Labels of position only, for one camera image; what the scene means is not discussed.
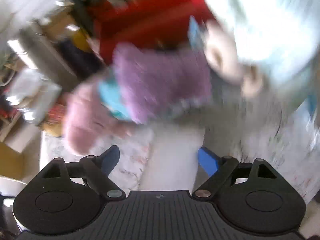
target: purple sweater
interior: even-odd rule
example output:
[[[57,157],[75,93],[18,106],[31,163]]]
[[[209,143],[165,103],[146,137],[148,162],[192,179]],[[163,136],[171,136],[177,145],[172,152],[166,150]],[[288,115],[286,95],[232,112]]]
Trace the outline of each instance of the purple sweater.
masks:
[[[202,51],[140,50],[129,43],[114,51],[114,70],[132,120],[146,123],[179,103],[210,102],[210,67]]]

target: round pad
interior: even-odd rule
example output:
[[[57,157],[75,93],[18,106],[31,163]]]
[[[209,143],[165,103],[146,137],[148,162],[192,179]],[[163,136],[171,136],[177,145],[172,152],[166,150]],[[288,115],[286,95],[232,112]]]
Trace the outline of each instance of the round pad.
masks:
[[[272,212],[276,211],[282,206],[282,198],[273,192],[258,190],[251,192],[246,198],[247,204],[258,211]]]
[[[45,212],[60,212],[70,207],[72,202],[72,196],[66,192],[49,191],[36,199],[36,206]]]

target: metal screw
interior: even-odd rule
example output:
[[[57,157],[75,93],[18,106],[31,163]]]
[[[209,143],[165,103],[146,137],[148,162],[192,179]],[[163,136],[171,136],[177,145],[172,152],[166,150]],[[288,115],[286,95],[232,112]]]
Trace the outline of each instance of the metal screw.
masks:
[[[121,197],[122,192],[120,190],[113,189],[113,190],[108,191],[107,196],[108,197]]]
[[[196,191],[196,196],[197,197],[210,197],[211,192],[206,189],[200,189]]]

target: red box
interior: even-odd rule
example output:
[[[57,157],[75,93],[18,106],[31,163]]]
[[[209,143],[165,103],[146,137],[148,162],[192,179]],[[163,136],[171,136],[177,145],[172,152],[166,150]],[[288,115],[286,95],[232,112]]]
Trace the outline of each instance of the red box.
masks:
[[[175,45],[187,40],[190,16],[214,19],[204,0],[138,0],[125,8],[95,12],[100,55],[109,64],[119,42],[154,48],[158,41]]]

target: white wall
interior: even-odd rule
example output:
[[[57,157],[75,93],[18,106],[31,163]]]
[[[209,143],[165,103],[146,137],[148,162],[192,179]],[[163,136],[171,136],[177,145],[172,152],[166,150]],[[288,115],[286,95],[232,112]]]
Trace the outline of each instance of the white wall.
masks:
[[[28,20],[40,18],[54,8],[56,0],[0,0],[0,51],[6,40]]]

